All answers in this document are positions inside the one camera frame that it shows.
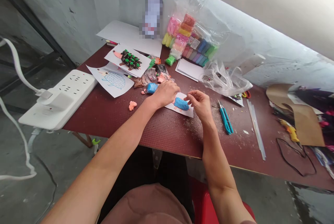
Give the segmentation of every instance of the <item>yellow glue gun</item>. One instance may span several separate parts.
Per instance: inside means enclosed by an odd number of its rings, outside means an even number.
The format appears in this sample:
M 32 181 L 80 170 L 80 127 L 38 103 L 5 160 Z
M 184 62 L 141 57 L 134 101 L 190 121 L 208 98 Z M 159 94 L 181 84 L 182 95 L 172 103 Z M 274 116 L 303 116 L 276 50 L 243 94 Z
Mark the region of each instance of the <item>yellow glue gun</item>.
M 291 140 L 293 142 L 299 142 L 299 139 L 297 138 L 297 134 L 296 134 L 296 129 L 293 126 L 291 126 L 291 124 L 289 122 L 287 122 L 285 120 L 278 119 L 278 121 L 289 132 Z

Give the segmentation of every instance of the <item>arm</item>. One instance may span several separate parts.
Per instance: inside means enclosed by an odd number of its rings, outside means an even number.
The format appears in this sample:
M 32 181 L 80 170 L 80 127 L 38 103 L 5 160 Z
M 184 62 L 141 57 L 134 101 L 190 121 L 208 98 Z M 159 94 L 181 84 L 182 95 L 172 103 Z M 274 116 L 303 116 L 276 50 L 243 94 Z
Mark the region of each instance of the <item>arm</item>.
M 137 147 L 154 112 L 171 103 L 180 88 L 165 81 L 108 139 L 42 221 L 94 224 L 121 169 Z
M 187 94 L 184 100 L 194 107 L 203 125 L 203 163 L 208 179 L 210 197 L 219 223 L 240 224 L 254 221 L 244 207 L 234 177 L 219 141 L 211 114 L 210 98 L 201 91 Z

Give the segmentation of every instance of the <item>hand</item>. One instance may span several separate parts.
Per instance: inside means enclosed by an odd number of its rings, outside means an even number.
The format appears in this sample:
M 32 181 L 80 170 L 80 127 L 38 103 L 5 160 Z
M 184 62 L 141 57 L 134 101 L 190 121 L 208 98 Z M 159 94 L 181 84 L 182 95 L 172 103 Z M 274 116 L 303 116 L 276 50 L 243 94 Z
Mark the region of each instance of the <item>hand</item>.
M 157 106 L 157 109 L 159 109 L 172 103 L 178 92 L 180 92 L 180 88 L 176 83 L 171 80 L 163 81 L 150 99 L 152 100 L 152 103 Z
M 210 97 L 199 90 L 190 91 L 183 100 L 188 101 L 194 107 L 196 114 L 202 123 L 213 120 L 211 114 Z

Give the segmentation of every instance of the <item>maroon table surface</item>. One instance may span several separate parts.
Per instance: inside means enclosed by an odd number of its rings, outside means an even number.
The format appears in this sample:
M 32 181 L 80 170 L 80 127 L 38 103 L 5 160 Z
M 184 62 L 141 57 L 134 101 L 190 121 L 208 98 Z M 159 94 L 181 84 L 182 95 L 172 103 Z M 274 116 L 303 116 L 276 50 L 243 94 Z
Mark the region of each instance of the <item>maroon table surface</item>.
M 90 67 L 105 66 L 108 61 L 104 57 L 109 51 L 111 51 L 111 48 L 104 45 L 78 67 L 78 70 L 90 73 L 86 65 Z M 169 49 L 163 47 L 161 52 L 162 63 L 165 62 L 168 54 Z M 310 149 L 306 148 L 306 151 L 317 169 L 316 175 L 302 177 L 284 162 L 276 138 L 280 137 L 291 143 L 290 137 L 277 121 L 277 117 L 272 115 L 264 89 L 254 86 L 250 89 L 252 97 L 249 100 L 255 107 L 267 156 L 265 161 L 262 160 L 256 135 L 252 131 L 253 124 L 246 100 L 244 100 L 245 107 L 240 107 L 231 99 L 206 88 L 202 83 L 195 82 L 175 72 L 176 64 L 172 67 L 166 66 L 169 74 L 175 79 L 184 94 L 190 90 L 198 89 L 210 96 L 211 105 L 216 105 L 218 99 L 223 103 L 234 129 L 234 134 L 226 134 L 218 107 L 212 107 L 212 114 L 217 125 L 221 145 L 231 166 L 299 184 L 334 190 L 334 180 L 331 179 L 326 169 L 320 165 Z M 142 90 L 143 88 L 132 87 L 125 94 L 113 98 L 101 85 L 97 84 L 63 128 L 89 135 L 110 137 L 149 96 L 147 94 L 142 95 Z M 130 101 L 135 101 L 138 104 L 131 112 L 128 108 Z M 161 108 L 145 127 L 140 145 L 201 158 L 203 151 L 202 136 L 202 125 L 196 114 L 194 118 L 189 118 L 170 109 Z M 286 159 L 301 173 L 313 172 L 308 159 L 301 158 L 284 144 L 281 144 L 281 146 Z

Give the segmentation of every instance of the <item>white power strip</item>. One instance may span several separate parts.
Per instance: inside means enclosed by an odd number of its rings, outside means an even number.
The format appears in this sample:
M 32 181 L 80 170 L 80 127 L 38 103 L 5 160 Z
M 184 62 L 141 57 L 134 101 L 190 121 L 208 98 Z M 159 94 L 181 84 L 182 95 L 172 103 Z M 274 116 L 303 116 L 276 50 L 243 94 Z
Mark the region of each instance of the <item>white power strip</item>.
M 91 74 L 72 70 L 54 87 L 54 89 L 59 89 L 73 99 L 73 102 L 67 109 L 57 111 L 49 106 L 36 103 L 18 121 L 22 124 L 48 130 L 61 129 L 96 84 L 97 80 Z

